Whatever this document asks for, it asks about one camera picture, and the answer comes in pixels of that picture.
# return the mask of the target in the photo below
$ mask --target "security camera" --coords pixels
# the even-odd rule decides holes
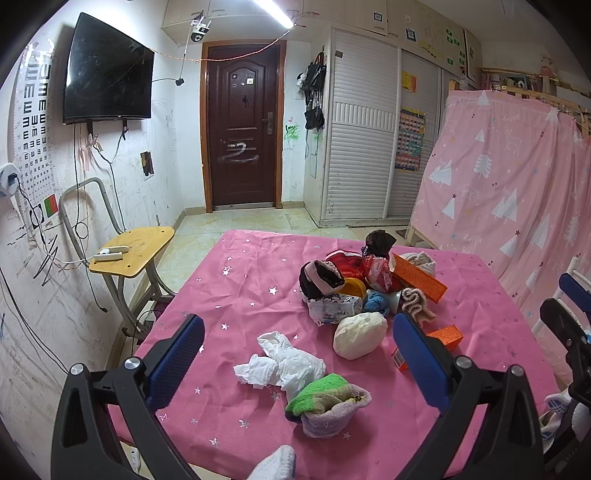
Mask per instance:
[[[203,12],[191,20],[191,41],[200,42],[207,32],[209,32],[209,25],[212,21],[205,23]]]

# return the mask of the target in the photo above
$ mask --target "sock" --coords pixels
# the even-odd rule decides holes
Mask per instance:
[[[281,445],[252,471],[248,480],[290,480],[296,477],[296,452]]]

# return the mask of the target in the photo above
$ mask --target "white tissue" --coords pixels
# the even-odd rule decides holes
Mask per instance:
[[[294,348],[282,333],[264,333],[257,341],[267,356],[253,355],[247,364],[236,365],[234,373],[240,383],[254,388],[280,386],[291,401],[306,385],[326,373],[324,361]]]

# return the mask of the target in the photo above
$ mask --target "black tv screen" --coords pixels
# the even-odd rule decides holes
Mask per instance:
[[[63,122],[150,118],[154,52],[81,13],[64,89]]]

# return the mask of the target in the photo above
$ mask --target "pink cloth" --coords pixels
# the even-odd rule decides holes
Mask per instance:
[[[428,407],[411,374],[391,359],[395,345],[388,329],[382,346],[348,361],[332,349],[336,325],[318,328],[301,301],[301,266],[336,249],[358,251],[361,241],[230,231],[209,252],[138,350],[143,356],[170,337],[188,313],[205,321],[199,353],[168,408],[157,412],[184,458],[242,480],[279,445],[293,446],[301,480],[361,480],[395,477],[433,426],[438,412]],[[396,247],[397,254],[415,251]],[[437,278],[448,286],[432,304],[430,328],[455,324],[464,334],[455,355],[464,353],[481,368],[519,363],[530,380],[536,405],[557,391],[549,364],[527,323],[491,272],[473,255],[433,251]],[[231,267],[223,275],[225,267]],[[269,293],[276,289],[276,294]],[[296,347],[323,359],[334,372],[368,390],[372,402],[355,413],[339,435],[311,439],[284,417],[285,394],[278,387],[241,385],[232,367],[262,354],[256,337],[279,330]],[[483,411],[478,410],[475,425]],[[121,413],[112,410],[118,434],[132,439]],[[471,426],[452,470],[465,462],[476,438]]]
[[[411,224],[441,249],[481,257],[532,326],[573,256],[591,275],[590,167],[591,139],[570,115],[501,92],[452,92]],[[560,342],[546,328],[539,341],[570,382]]]

